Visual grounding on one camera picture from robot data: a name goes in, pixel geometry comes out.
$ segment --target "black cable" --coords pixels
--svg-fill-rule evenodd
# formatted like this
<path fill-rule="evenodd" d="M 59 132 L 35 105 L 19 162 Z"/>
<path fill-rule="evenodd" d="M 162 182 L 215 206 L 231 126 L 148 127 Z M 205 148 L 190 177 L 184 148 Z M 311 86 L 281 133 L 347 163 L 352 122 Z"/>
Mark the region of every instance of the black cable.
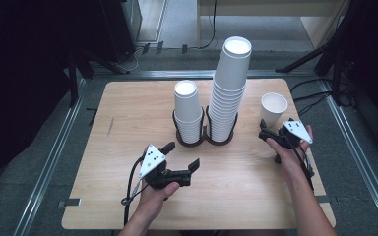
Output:
<path fill-rule="evenodd" d="M 130 212 L 130 204 L 131 204 L 131 201 L 133 201 L 132 198 L 130 197 L 130 193 L 131 193 L 131 185 L 132 185 L 132 182 L 133 182 L 134 171 L 136 170 L 137 165 L 143 160 L 144 160 L 144 155 L 142 155 L 140 158 L 138 158 L 137 161 L 134 163 L 133 168 L 131 169 L 130 178 L 128 179 L 127 197 L 121 201 L 121 204 L 125 205 L 124 226 L 128 223 L 128 215 L 129 215 L 129 212 Z"/>
<path fill-rule="evenodd" d="M 305 108 L 301 109 L 300 111 L 297 112 L 297 114 L 299 116 L 302 116 L 303 114 L 305 114 L 306 112 L 308 112 L 312 107 L 314 107 L 315 105 L 317 105 L 318 103 L 320 103 L 322 100 L 324 100 L 325 98 L 327 98 L 328 95 L 325 94 L 323 97 L 321 97 L 319 100 L 317 100 L 316 102 L 308 105 L 308 106 L 305 106 Z"/>
<path fill-rule="evenodd" d="M 330 80 L 330 79 L 316 79 L 316 80 L 309 80 L 309 81 L 301 82 L 301 83 L 295 85 L 294 87 L 292 87 L 290 89 L 290 93 L 292 93 L 294 91 L 294 89 L 296 89 L 299 86 L 302 86 L 302 85 L 308 84 L 308 83 L 312 83 L 312 82 L 319 82 L 319 81 L 328 81 L 328 82 L 331 82 L 332 80 Z"/>
<path fill-rule="evenodd" d="M 305 100 L 305 99 L 309 99 L 311 97 L 318 96 L 318 95 L 326 95 L 326 94 L 327 95 L 331 95 L 331 93 L 332 93 L 331 91 L 316 92 L 316 93 L 313 93 L 313 94 L 310 94 L 310 95 L 297 97 L 293 101 L 296 102 L 296 101 L 300 101 L 300 100 Z"/>
<path fill-rule="evenodd" d="M 309 187 L 311 188 L 312 192 L 314 192 L 314 185 L 312 184 L 311 175 L 309 174 L 309 171 L 305 166 L 305 162 L 302 160 L 302 157 L 299 155 L 299 153 L 296 150 L 296 147 L 293 146 L 293 144 L 290 142 L 290 140 L 285 135 L 282 135 L 282 137 L 292 147 L 294 153 L 296 154 L 296 157 L 298 158 L 298 160 L 300 162 L 300 167 L 302 168 L 303 174 L 305 175 L 306 180 L 308 181 Z"/>
<path fill-rule="evenodd" d="M 201 47 L 188 47 L 188 49 L 205 49 L 207 47 L 209 47 L 211 45 L 211 43 L 214 41 L 214 38 L 215 38 L 215 33 L 216 33 L 216 30 L 215 30 L 215 19 L 216 19 L 216 15 L 217 15 L 217 0 L 215 0 L 215 3 L 214 3 L 214 17 L 213 17 L 213 37 L 211 38 L 211 41 L 205 45 L 205 46 L 201 46 Z"/>

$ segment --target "white paper cup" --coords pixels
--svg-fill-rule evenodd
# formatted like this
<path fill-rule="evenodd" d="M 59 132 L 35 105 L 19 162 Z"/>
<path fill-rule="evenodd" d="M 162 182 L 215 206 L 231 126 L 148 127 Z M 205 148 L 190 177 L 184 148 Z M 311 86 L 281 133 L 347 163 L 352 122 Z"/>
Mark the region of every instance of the white paper cup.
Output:
<path fill-rule="evenodd" d="M 192 81 L 181 81 L 174 87 L 174 115 L 182 122 L 193 122 L 202 114 L 198 88 Z"/>
<path fill-rule="evenodd" d="M 242 89 L 247 80 L 251 43 L 239 36 L 228 38 L 223 44 L 215 72 L 215 82 L 228 90 Z"/>
<path fill-rule="evenodd" d="M 273 127 L 286 110 L 287 100 L 284 96 L 275 92 L 269 92 L 262 96 L 260 114 L 267 127 Z"/>

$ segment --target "hand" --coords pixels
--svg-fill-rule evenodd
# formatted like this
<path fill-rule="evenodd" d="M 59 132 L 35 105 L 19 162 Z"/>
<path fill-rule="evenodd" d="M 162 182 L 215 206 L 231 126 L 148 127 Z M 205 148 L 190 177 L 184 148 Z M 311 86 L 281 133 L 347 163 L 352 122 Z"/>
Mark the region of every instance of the hand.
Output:
<path fill-rule="evenodd" d="M 146 185 L 147 183 L 143 179 L 142 188 Z M 141 212 L 146 216 L 149 222 L 152 222 L 160 214 L 164 199 L 172 196 L 179 187 L 179 184 L 176 182 L 168 184 L 161 190 L 155 190 L 151 186 L 147 186 L 147 188 L 141 192 L 140 202 L 137 206 L 136 213 Z"/>
<path fill-rule="evenodd" d="M 309 136 L 312 137 L 312 129 L 310 125 L 306 126 L 306 130 L 309 134 Z M 273 139 L 266 139 L 266 143 L 281 157 L 282 161 L 282 177 L 284 180 L 287 182 L 290 180 L 292 177 L 297 176 L 298 174 L 302 173 L 302 169 L 300 167 L 300 162 L 294 153 L 292 149 L 285 149 L 281 147 L 275 140 Z M 308 142 L 302 142 L 300 144 L 302 149 L 306 152 L 310 146 Z M 302 159 L 304 158 L 303 156 L 303 151 L 300 148 L 297 148 L 297 152 L 302 155 Z"/>

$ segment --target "wooden table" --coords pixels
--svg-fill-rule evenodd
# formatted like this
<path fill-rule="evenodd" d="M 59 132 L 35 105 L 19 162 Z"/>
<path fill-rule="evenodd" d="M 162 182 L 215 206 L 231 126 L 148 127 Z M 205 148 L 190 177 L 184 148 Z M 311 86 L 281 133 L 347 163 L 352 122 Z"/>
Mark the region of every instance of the wooden table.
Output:
<path fill-rule="evenodd" d="M 209 105 L 212 82 L 195 81 L 204 107 Z M 126 196 L 132 165 L 147 144 L 162 148 L 175 141 L 175 150 L 167 156 L 169 169 L 187 169 L 198 157 L 201 166 L 192 175 L 192 185 L 180 188 L 165 202 L 152 229 L 295 228 L 289 191 L 274 163 L 275 153 L 258 138 L 260 99 L 266 92 L 278 92 L 288 100 L 287 112 L 275 129 L 282 126 L 282 120 L 298 119 L 286 82 L 248 80 L 234 137 L 220 147 L 208 142 L 184 147 L 177 142 L 171 118 L 176 83 L 113 82 L 106 86 L 70 195 L 81 203 L 66 206 L 63 227 L 123 228 L 124 206 L 120 202 Z M 313 167 L 315 195 L 325 196 L 318 168 Z M 130 214 L 138 201 L 136 198 L 131 204 Z M 335 225 L 330 204 L 321 206 Z"/>

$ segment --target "skin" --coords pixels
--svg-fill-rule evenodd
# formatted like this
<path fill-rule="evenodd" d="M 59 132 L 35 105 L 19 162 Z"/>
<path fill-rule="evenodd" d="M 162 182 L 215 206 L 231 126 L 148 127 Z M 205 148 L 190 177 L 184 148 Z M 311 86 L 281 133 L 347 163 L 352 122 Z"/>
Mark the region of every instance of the skin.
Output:
<path fill-rule="evenodd" d="M 146 186 L 146 181 L 143 180 L 142 186 Z M 136 211 L 119 235 L 146 235 L 150 224 L 160 214 L 164 199 L 171 197 L 179 187 L 179 184 L 176 182 L 168 184 L 162 190 L 154 190 L 152 187 L 148 186 L 143 192 L 141 192 L 140 202 Z"/>
<path fill-rule="evenodd" d="M 312 138 L 311 126 L 306 126 L 306 130 Z M 266 143 L 281 157 L 281 174 L 292 197 L 298 234 L 301 236 L 337 235 L 309 187 L 293 150 L 281 147 L 273 139 L 266 139 Z M 302 142 L 301 146 L 307 151 L 309 143 Z"/>

